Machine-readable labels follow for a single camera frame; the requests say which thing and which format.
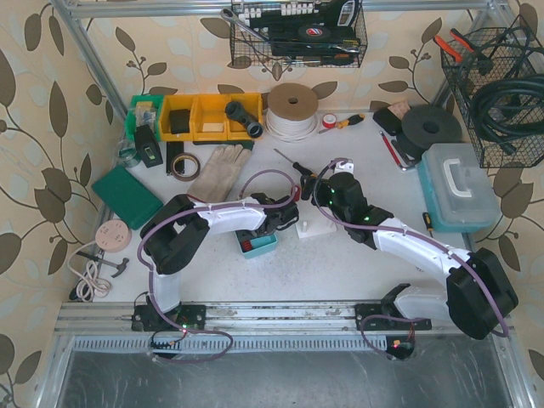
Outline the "red spring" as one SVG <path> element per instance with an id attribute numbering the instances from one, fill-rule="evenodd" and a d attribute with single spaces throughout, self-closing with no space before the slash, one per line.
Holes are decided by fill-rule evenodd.
<path id="1" fill-rule="evenodd" d="M 252 243 L 250 241 L 241 241 L 241 249 L 243 252 L 250 252 L 252 250 Z"/>
<path id="2" fill-rule="evenodd" d="M 299 201 L 300 200 L 300 195 L 301 195 L 301 187 L 299 185 L 296 185 L 293 189 L 294 191 L 294 198 L 293 200 L 294 201 Z"/>

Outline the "beige work glove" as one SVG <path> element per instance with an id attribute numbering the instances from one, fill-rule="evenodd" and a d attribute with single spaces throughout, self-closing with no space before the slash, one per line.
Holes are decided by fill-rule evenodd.
<path id="1" fill-rule="evenodd" d="M 206 203 L 225 201 L 251 154 L 241 144 L 218 146 L 188 194 Z"/>

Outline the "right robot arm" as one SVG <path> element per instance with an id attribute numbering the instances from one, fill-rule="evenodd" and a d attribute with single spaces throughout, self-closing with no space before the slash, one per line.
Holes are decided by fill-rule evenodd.
<path id="1" fill-rule="evenodd" d="M 472 339 L 507 337 L 505 321 L 519 304 L 498 257 L 486 248 L 455 248 L 410 228 L 391 212 L 367 202 L 353 164 L 331 161 L 319 174 L 301 174 L 301 198 L 349 237 L 373 250 L 388 252 L 428 273 L 440 288 L 404 287 L 394 298 L 400 319 L 452 322 Z"/>

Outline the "black orange screwdriver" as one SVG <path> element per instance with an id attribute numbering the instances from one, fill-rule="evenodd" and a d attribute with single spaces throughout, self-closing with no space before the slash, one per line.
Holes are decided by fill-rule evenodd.
<path id="1" fill-rule="evenodd" d="M 274 149 L 274 152 L 276 152 L 277 154 L 279 154 L 280 156 L 285 158 L 288 162 L 290 162 L 292 164 L 292 167 L 294 169 L 296 169 L 301 175 L 303 175 L 303 176 L 314 176 L 315 175 L 315 173 L 312 170 L 302 166 L 298 161 L 292 160 L 291 158 L 286 156 L 284 153 L 282 153 L 280 150 Z"/>

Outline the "turquoise plastic tray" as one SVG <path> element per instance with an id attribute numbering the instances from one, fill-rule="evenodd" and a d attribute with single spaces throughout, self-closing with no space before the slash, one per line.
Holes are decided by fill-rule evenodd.
<path id="1" fill-rule="evenodd" d="M 245 259 L 252 259 L 264 255 L 274 251 L 277 247 L 278 240 L 275 234 L 256 236 L 251 231 L 247 230 L 238 230 L 235 234 L 240 249 L 241 241 L 250 241 L 252 243 L 252 250 L 250 252 L 243 252 L 241 249 L 241 254 Z"/>

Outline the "red tape roll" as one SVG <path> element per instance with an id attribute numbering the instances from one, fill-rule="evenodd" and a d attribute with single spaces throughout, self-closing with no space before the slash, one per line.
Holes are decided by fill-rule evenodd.
<path id="1" fill-rule="evenodd" d="M 337 117 L 332 113 L 327 113 L 322 117 L 322 126 L 326 129 L 334 128 L 337 124 Z"/>

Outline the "black sponge block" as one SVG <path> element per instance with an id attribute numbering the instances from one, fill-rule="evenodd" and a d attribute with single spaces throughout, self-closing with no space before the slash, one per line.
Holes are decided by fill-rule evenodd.
<path id="1" fill-rule="evenodd" d="M 374 112 L 372 119 L 390 136 L 396 136 L 402 132 L 401 120 L 388 107 Z"/>

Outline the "brown tape roll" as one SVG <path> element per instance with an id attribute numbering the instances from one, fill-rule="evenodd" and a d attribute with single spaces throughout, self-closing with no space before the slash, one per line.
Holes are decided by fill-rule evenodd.
<path id="1" fill-rule="evenodd" d="M 199 177 L 201 163 L 190 153 L 180 153 L 171 160 L 170 172 L 178 181 L 191 182 Z"/>

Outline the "black pipe fitting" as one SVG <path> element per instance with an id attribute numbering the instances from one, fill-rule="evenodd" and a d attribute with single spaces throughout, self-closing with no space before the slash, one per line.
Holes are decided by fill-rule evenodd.
<path id="1" fill-rule="evenodd" d="M 224 111 L 230 120 L 240 123 L 246 129 L 246 133 L 251 139 L 257 139 L 263 134 L 263 125 L 244 108 L 241 102 L 230 101 Z"/>

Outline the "black foam block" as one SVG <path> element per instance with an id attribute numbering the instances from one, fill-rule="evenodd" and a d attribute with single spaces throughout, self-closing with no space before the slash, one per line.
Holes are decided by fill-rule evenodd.
<path id="1" fill-rule="evenodd" d="M 170 131 L 172 134 L 190 132 L 190 110 L 171 110 L 169 113 Z"/>

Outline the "black measuring device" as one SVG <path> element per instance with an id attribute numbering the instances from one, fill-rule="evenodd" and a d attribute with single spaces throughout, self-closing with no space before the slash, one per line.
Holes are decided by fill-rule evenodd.
<path id="1" fill-rule="evenodd" d="M 133 138 L 139 158 L 147 168 L 163 163 L 159 144 L 149 125 L 137 127 Z"/>

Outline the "small claw hammer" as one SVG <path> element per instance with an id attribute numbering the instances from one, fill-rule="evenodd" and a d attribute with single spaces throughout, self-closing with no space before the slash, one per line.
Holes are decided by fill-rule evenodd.
<path id="1" fill-rule="evenodd" d="M 111 261 L 105 260 L 103 258 L 91 255 L 91 254 L 83 252 L 83 251 L 77 251 L 76 254 L 81 256 L 81 257 L 84 257 L 86 259 L 97 262 L 99 264 L 105 264 L 107 266 L 110 266 L 110 267 L 114 268 L 116 270 L 116 272 L 111 276 L 112 278 L 116 278 L 116 277 L 120 276 L 126 270 L 126 268 L 128 266 L 128 263 L 129 263 L 128 258 L 123 258 L 120 263 L 113 263 Z"/>

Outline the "green parts bin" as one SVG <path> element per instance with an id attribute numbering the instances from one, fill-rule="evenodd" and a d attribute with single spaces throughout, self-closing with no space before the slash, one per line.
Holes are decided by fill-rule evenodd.
<path id="1" fill-rule="evenodd" d="M 125 120 L 125 134 L 134 140 L 137 128 L 148 125 L 157 141 L 160 141 L 159 117 L 162 112 L 162 95 L 134 95 Z"/>

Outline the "white peg base plate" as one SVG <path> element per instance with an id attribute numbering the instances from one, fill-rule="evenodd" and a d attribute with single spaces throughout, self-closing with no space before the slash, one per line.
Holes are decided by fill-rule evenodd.
<path id="1" fill-rule="evenodd" d="M 325 217 L 310 201 L 299 201 L 297 209 L 299 220 L 295 226 L 299 239 L 327 235 L 337 231 L 337 225 Z"/>

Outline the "red handled hex key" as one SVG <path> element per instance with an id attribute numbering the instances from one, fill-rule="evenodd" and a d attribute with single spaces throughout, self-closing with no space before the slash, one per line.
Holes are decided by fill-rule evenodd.
<path id="1" fill-rule="evenodd" d="M 403 172 L 408 172 L 414 169 L 418 163 L 416 159 L 411 159 L 399 146 L 395 139 L 389 138 L 383 131 L 379 132 L 383 143 L 386 145 L 388 152 L 392 156 L 395 165 Z"/>

